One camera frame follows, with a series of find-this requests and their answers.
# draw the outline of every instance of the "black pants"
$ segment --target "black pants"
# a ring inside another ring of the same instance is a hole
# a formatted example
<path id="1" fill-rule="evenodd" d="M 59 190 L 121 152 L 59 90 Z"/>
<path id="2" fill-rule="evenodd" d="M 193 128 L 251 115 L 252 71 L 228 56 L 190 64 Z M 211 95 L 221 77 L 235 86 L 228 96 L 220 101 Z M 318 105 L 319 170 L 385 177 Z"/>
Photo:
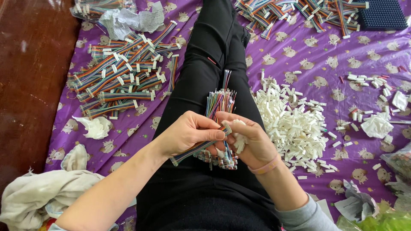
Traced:
<path id="1" fill-rule="evenodd" d="M 154 138 L 174 123 L 184 112 L 206 113 L 207 96 L 222 87 L 225 69 L 232 71 L 228 88 L 237 92 L 235 114 L 259 123 L 263 122 L 249 92 L 246 75 L 244 40 L 248 32 L 236 20 L 236 12 L 230 0 L 205 0 L 194 25 L 185 52 L 180 76 L 166 105 Z M 171 161 L 164 163 L 137 196 L 137 217 L 144 216 L 154 203 L 181 192 L 202 186 L 228 182 L 237 190 L 252 191 L 269 196 L 247 166 L 238 160 L 237 170 L 225 170 L 195 157 L 183 160 L 178 167 Z"/>

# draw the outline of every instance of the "woman's left hand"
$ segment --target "woman's left hand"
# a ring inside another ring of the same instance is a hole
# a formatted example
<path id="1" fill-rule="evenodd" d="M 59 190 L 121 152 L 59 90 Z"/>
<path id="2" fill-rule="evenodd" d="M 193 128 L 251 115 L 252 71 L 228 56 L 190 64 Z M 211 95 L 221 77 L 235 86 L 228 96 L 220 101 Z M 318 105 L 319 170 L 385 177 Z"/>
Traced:
<path id="1" fill-rule="evenodd" d="M 163 155 L 172 157 L 198 142 L 224 140 L 225 133 L 219 128 L 220 125 L 213 120 L 187 111 L 153 141 L 161 146 Z"/>

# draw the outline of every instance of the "woman's right hand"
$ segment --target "woman's right hand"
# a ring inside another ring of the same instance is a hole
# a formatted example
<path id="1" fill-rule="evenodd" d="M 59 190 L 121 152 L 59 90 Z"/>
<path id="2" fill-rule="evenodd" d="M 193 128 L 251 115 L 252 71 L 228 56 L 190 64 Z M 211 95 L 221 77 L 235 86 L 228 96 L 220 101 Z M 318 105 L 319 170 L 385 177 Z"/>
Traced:
<path id="1" fill-rule="evenodd" d="M 231 127 L 233 133 L 239 133 L 248 138 L 248 145 L 238 154 L 238 157 L 248 167 L 251 169 L 259 169 L 270 163 L 274 158 L 281 160 L 274 144 L 258 123 L 245 117 L 223 111 L 218 111 L 215 115 L 220 121 L 225 120 L 225 123 Z M 243 121 L 246 125 L 233 123 L 232 121 L 235 119 Z M 227 136 L 227 143 L 232 147 L 235 141 L 235 138 L 231 134 Z"/>

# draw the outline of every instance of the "hand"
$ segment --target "hand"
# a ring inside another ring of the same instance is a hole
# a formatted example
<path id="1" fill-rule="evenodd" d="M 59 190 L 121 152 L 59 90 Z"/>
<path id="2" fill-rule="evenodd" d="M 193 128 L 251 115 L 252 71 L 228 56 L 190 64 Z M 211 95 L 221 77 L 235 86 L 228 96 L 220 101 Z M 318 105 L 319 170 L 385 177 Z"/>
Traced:
<path id="1" fill-rule="evenodd" d="M 192 111 L 182 114 L 172 125 L 161 133 L 153 142 L 161 147 L 161 153 L 169 158 L 181 153 L 198 142 L 222 141 L 225 133 L 218 130 L 213 120 Z"/>
<path id="2" fill-rule="evenodd" d="M 227 123 L 231 127 L 233 133 L 239 133 L 248 138 L 248 145 L 244 147 L 244 150 L 238 154 L 238 157 L 251 169 L 259 169 L 264 165 L 270 163 L 274 158 L 281 157 L 278 155 L 277 150 L 275 149 L 274 144 L 271 142 L 267 134 L 261 128 L 261 126 L 242 116 L 231 114 L 228 112 L 218 111 L 216 117 L 220 120 Z M 240 123 L 232 123 L 233 120 L 238 119 L 243 121 L 246 125 Z M 233 147 L 235 143 L 235 138 L 232 134 L 227 136 L 227 143 Z"/>

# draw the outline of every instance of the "green plastic bag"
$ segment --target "green plastic bag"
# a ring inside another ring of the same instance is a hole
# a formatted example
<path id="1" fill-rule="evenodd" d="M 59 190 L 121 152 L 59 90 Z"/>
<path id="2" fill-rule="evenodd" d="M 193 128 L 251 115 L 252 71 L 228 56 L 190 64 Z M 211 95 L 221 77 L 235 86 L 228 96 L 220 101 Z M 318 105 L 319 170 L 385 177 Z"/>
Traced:
<path id="1" fill-rule="evenodd" d="M 375 218 L 367 217 L 361 223 L 351 222 L 340 216 L 337 227 L 342 231 L 408 231 L 411 230 L 411 215 L 377 203 L 380 213 Z"/>

